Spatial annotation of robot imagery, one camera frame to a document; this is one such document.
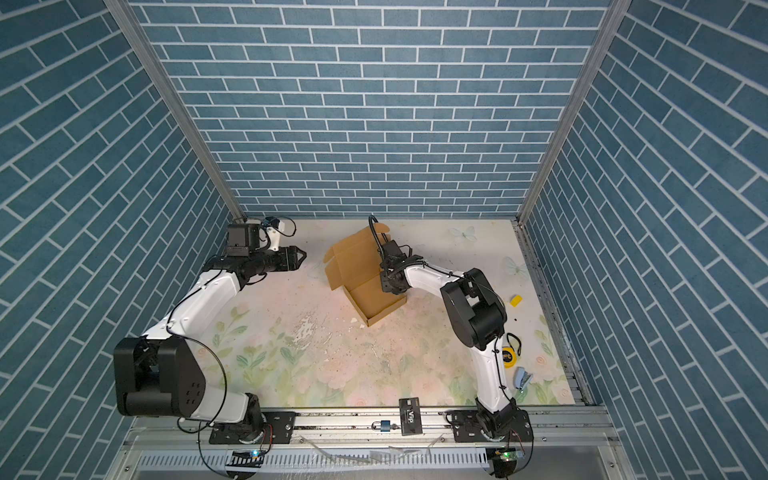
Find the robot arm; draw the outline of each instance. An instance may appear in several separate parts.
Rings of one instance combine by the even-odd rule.
[[[139,338],[122,339],[114,350],[115,389],[123,415],[176,416],[220,423],[242,422],[261,432],[258,398],[207,384],[187,339],[202,333],[227,301],[252,277],[297,270],[301,249],[280,246],[283,222],[232,223],[223,256],[210,258],[189,293]],[[259,232],[266,233],[261,246]]]
[[[507,321],[504,303],[485,274],[476,268],[456,272],[432,266],[423,257],[413,255],[410,248],[408,254],[403,253],[397,242],[383,233],[382,243],[373,226],[376,221],[373,215],[369,217],[382,257],[382,289],[400,294],[409,288],[420,288],[443,299],[453,332],[471,349],[481,428],[489,438],[504,436],[518,411],[511,391],[502,382],[504,363],[499,341]]]

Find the blue brick wallpaper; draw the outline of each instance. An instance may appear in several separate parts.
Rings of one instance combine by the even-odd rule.
[[[634,0],[528,228],[642,478],[768,478],[768,3]]]
[[[0,478],[103,478],[112,349],[227,215],[101,0],[0,0]]]
[[[131,2],[245,211],[513,217],[609,0],[257,3]]]

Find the yellow tape measure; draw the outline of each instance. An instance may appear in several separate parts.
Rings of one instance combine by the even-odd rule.
[[[509,337],[512,337],[518,341],[517,352],[515,351],[515,349],[512,348],[512,345],[509,341]],[[504,360],[504,368],[510,369],[513,366],[515,366],[515,364],[518,361],[518,357],[520,356],[520,352],[522,351],[523,342],[521,342],[518,336],[516,336],[514,333],[507,333],[506,339],[507,339],[507,346],[502,348],[502,359]]]
[[[506,346],[502,349],[502,358],[504,359],[504,368],[510,369],[518,361],[518,354],[515,353],[512,347]]]

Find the open cardboard box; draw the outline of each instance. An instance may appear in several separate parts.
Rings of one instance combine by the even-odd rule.
[[[384,223],[374,223],[376,233],[389,232]],[[379,278],[381,257],[371,229],[334,243],[323,258],[331,290],[342,290],[357,313],[371,326],[406,304],[406,296],[385,293]]]

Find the floral mat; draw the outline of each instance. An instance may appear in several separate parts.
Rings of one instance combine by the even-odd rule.
[[[323,254],[366,227],[365,220],[297,220],[297,245],[307,260],[295,272],[270,273],[246,286],[199,340],[227,371],[229,388],[252,392],[280,408],[396,406],[418,396],[422,405],[474,405],[477,386],[469,350],[456,338],[442,299],[408,291],[408,302],[371,327],[357,318],[341,289],[331,291]],[[511,224],[504,220],[390,220],[398,243],[436,266],[479,268],[507,308],[507,332],[520,337],[516,366],[533,373],[515,396],[522,405],[573,404]],[[518,306],[508,301],[520,295]],[[213,357],[190,344],[209,382],[221,384]],[[506,369],[511,385],[515,368]]]

